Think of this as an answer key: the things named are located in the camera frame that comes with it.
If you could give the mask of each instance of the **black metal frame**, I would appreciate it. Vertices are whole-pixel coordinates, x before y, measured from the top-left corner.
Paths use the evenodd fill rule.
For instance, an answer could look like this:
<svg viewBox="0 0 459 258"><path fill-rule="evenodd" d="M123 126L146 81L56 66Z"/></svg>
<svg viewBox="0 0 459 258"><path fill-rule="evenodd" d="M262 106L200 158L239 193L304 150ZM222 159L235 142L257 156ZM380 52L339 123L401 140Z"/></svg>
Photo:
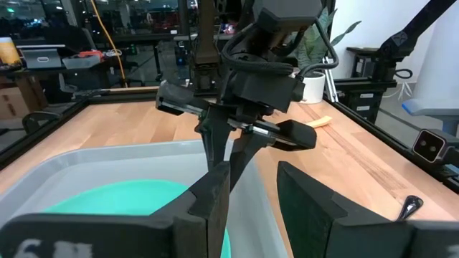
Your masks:
<svg viewBox="0 0 459 258"><path fill-rule="evenodd" d="M15 144L9 146L0 152L0 170L6 168L10 163L15 161L21 155L33 148L41 140L45 139L48 135L64 125L68 120L76 116L79 112L83 111L89 105L98 104L112 104L112 103L125 103L125 102L143 102L156 100L157 89L151 90L129 90L129 91L113 91L103 92L101 95L88 96L76 102L72 107L63 112L62 117L45 123L39 130L24 136ZM205 95L202 97L215 97L212 95ZM438 181L444 183L448 188L456 193L459 193L459 183L457 179L451 174L445 172L441 167L434 166L427 163L421 157L416 156L411 148L408 148L403 143L392 137L382 129L378 128L369 121L357 115L349 107L342 103L332 103L330 100L325 99L330 105L342 112L347 117L351 118L355 123L359 124L365 130L368 130L372 135L376 136L383 143L387 144L390 148L397 151L400 155L407 160L414 163L416 166L436 178Z"/></svg>

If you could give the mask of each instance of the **black cable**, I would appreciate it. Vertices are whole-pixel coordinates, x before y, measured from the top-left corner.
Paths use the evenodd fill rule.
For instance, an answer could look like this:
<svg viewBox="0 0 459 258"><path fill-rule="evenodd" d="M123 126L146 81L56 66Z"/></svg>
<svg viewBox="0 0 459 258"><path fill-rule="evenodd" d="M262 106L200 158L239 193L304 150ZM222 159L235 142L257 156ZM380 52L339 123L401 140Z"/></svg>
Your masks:
<svg viewBox="0 0 459 258"><path fill-rule="evenodd" d="M331 54L331 57L333 58L333 63L331 64L322 64L322 63L319 63L319 64L312 64L308 67L304 67L299 73L298 75L295 77L301 81L303 81L303 78L306 76L306 74L310 71L313 71L313 70L317 70L317 69L333 69L335 67L337 67L339 65L339 58L338 58L338 55L336 54L335 52L335 49L333 48L333 46L331 45L330 43L330 40L328 39L328 36L327 34L325 33L325 31L323 30L320 22L318 21L318 19L316 19L315 21L316 23L316 26L317 26L317 29L318 29L318 32L319 34L321 35L322 37L322 40L325 42L325 45L327 46L327 49L328 51L330 52Z"/></svg>
<svg viewBox="0 0 459 258"><path fill-rule="evenodd" d="M293 41L290 41L288 43L288 45L285 46L285 47L273 50L273 53L275 55L277 55L278 57L286 57L286 56L288 56L301 43L301 40L303 39L305 31L306 31L306 29L300 30L296 34L296 37L295 37L295 39Z"/></svg>
<svg viewBox="0 0 459 258"><path fill-rule="evenodd" d="M399 75L399 72L407 72L408 76ZM394 75L397 76L400 79L409 79L409 78L413 77L413 71L410 70L410 69L399 69L399 70L395 70L395 74Z"/></svg>
<svg viewBox="0 0 459 258"><path fill-rule="evenodd" d="M290 75L293 72L293 66L280 62L252 62L239 60L231 56L231 51L238 45L250 32L253 32L257 27L253 24L245 27L231 38L222 50L223 62L228 67L243 72L265 73L272 75Z"/></svg>

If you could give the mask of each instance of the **cardboard box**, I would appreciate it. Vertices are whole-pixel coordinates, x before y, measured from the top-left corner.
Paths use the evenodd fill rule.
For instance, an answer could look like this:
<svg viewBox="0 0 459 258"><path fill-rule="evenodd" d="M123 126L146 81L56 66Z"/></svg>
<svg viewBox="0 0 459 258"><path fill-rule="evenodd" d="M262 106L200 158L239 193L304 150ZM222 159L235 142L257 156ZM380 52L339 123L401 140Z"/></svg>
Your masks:
<svg viewBox="0 0 459 258"><path fill-rule="evenodd" d="M23 118L47 107L46 97L38 82L18 78L17 87L0 88L0 119Z"/></svg>

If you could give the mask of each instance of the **white cable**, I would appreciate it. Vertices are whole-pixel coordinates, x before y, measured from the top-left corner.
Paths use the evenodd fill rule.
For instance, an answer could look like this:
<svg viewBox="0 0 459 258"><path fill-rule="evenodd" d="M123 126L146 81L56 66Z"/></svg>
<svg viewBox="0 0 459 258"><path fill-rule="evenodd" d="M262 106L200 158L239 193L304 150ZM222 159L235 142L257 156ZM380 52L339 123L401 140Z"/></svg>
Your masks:
<svg viewBox="0 0 459 258"><path fill-rule="evenodd" d="M116 57L121 56L123 52L119 49L110 49L104 53L107 57Z"/></svg>
<svg viewBox="0 0 459 258"><path fill-rule="evenodd" d="M386 98L386 97L394 97L397 93L399 93L398 100L401 100L403 98L403 94L406 94L409 97L412 97L412 95L413 95L413 91L411 90L411 87L408 84L408 82L403 82L402 83L402 87L399 88L398 91L392 93L389 96L382 96L382 97L384 97L384 98Z"/></svg>

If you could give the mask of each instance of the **desk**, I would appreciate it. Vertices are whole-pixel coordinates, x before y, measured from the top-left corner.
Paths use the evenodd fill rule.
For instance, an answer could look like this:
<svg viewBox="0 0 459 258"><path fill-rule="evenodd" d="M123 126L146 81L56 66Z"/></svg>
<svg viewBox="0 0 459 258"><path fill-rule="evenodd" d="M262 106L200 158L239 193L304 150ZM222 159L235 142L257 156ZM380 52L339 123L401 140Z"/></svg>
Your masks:
<svg viewBox="0 0 459 258"><path fill-rule="evenodd" d="M330 125L316 130L315 149L287 153L263 148L255 156L287 250L290 251L290 246L276 186L278 161L292 163L340 194L388 219L397 218L405 197L410 194L425 202L413 219L459 219L458 195L328 103L292 103L288 114L275 112L269 120L277 123L295 119L306 123L324 115L333 120ZM78 148L200 139L200 135L193 131L196 124L196 116L163 113L155 108L154 102L89 105L6 167L0 173L0 193L28 170L60 153Z"/></svg>

